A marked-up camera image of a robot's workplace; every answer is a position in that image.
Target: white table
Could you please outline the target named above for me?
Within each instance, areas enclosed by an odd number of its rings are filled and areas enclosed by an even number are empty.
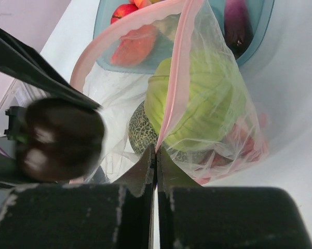
[[[98,4],[72,0],[41,52],[67,81],[92,40]],[[275,2],[265,39],[241,72],[253,99],[270,113],[271,153],[259,165],[210,185],[285,189],[312,238],[312,0]]]

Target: green cabbage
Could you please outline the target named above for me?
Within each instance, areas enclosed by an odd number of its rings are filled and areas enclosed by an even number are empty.
[[[159,135],[164,117],[171,58],[163,60],[148,81],[145,113]],[[200,150],[219,142],[244,114],[247,89],[233,58],[191,53],[191,83],[186,112],[165,139],[170,147]]]

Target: plastic bag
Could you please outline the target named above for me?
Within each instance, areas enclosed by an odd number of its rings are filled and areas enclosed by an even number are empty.
[[[201,184],[268,153],[207,1],[166,0],[113,23],[82,53],[71,85],[103,106],[101,167],[111,181],[150,143]]]

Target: blue tray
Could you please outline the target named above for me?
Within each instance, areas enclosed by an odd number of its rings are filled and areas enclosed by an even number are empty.
[[[246,0],[250,21],[254,33],[254,38],[249,48],[245,53],[237,59],[239,66],[242,66],[259,48],[266,29],[269,24],[270,16],[275,0]],[[225,0],[209,0],[212,10],[220,24],[220,28],[224,33],[224,8]],[[110,26],[110,19],[115,9],[121,4],[129,3],[128,0],[100,0],[96,22],[94,25],[93,38],[98,36],[104,29]],[[110,64],[112,53],[117,48],[118,44],[112,44],[111,47],[97,60],[98,65],[109,71],[138,73],[138,74],[154,74],[159,63],[172,56],[173,43],[167,38],[158,35],[156,45],[151,54],[146,58],[141,65],[130,68],[122,68]]]

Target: eggplant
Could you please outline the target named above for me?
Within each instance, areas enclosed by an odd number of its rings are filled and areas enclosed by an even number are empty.
[[[41,182],[85,176],[98,166],[104,123],[96,110],[59,98],[31,103],[20,119],[16,164]]]
[[[246,0],[226,0],[224,10],[225,42],[238,59],[253,40]]]

